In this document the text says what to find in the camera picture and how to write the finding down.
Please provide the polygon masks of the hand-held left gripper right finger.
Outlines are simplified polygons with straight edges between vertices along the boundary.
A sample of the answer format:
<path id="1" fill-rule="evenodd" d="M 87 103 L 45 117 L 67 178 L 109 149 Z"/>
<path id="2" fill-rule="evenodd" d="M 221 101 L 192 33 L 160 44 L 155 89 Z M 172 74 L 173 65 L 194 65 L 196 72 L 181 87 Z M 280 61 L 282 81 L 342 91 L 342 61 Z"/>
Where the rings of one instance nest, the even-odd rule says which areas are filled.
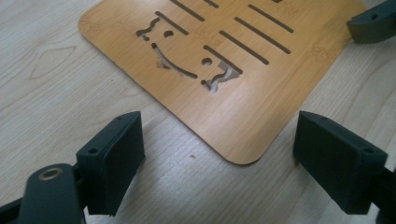
<path id="1" fill-rule="evenodd" d="M 293 156 L 347 214 L 388 211 L 388 154 L 342 125 L 300 112 Z"/>

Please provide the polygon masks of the carved wooden trivet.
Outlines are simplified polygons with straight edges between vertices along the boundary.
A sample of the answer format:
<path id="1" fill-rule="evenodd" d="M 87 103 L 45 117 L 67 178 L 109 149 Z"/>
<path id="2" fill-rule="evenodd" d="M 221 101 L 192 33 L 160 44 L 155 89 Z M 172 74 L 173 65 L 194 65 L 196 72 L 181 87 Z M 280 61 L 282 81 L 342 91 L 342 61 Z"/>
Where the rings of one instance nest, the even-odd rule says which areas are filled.
<path id="1" fill-rule="evenodd" d="M 349 43 L 361 0 L 101 0 L 78 29 L 224 159 L 258 160 Z"/>

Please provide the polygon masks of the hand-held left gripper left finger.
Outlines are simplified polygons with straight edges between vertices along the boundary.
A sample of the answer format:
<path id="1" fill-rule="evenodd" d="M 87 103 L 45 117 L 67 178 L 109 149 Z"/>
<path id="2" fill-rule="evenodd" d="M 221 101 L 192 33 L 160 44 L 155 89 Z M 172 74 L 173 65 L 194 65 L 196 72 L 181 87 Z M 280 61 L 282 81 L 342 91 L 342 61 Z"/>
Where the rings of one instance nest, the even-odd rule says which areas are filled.
<path id="1" fill-rule="evenodd" d="M 141 113 L 126 113 L 77 153 L 90 215 L 115 216 L 138 167 L 145 159 Z"/>

